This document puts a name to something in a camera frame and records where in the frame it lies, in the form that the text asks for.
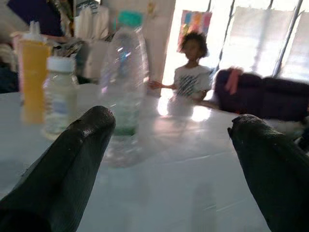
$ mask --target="curly hair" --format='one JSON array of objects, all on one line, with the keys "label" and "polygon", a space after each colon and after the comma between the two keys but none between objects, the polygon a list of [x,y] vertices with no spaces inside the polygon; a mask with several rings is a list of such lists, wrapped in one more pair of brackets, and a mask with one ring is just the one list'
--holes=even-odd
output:
[{"label": "curly hair", "polygon": [[199,44],[199,49],[202,52],[202,55],[200,58],[203,58],[207,55],[208,53],[208,48],[207,48],[207,44],[206,44],[206,37],[203,34],[199,34],[197,32],[190,32],[188,34],[186,34],[183,38],[182,41],[182,45],[181,45],[181,49],[183,51],[185,44],[189,41],[189,40],[195,40],[198,42]]}]

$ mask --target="plastic water bottle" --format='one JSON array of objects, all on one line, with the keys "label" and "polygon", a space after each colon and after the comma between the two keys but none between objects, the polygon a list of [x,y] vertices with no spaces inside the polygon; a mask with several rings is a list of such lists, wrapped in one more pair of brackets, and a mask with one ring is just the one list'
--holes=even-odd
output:
[{"label": "plastic water bottle", "polygon": [[101,104],[116,118],[114,135],[136,133],[147,77],[148,60],[141,28],[120,28],[108,47],[100,79]]}]

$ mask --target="white table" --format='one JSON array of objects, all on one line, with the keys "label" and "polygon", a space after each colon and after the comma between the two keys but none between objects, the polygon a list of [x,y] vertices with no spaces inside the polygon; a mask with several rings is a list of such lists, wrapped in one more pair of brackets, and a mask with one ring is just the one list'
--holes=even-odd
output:
[{"label": "white table", "polygon": [[[97,104],[96,88],[82,86],[80,113]],[[51,142],[40,125],[20,122],[18,93],[0,95],[0,109],[2,198]],[[226,131],[235,115],[167,109],[165,100],[146,97],[137,164],[111,167],[111,144],[78,232],[269,232]]]}]

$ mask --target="pink cloth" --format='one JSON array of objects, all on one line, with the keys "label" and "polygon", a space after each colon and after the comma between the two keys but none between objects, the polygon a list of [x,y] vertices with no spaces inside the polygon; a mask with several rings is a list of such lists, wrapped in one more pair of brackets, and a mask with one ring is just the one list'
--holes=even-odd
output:
[{"label": "pink cloth", "polygon": [[239,76],[243,74],[241,69],[229,69],[231,74],[228,78],[228,81],[225,85],[226,91],[230,92],[230,95],[233,95],[237,92]]}]

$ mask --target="colorful poster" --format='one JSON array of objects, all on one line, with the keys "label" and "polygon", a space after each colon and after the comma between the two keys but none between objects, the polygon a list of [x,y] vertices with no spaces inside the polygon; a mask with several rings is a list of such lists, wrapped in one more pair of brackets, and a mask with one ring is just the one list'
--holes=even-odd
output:
[{"label": "colorful poster", "polygon": [[182,23],[178,37],[177,52],[181,52],[181,43],[183,37],[192,32],[203,33],[205,36],[208,34],[209,25],[211,22],[212,13],[210,12],[197,12],[197,11],[183,11]]}]

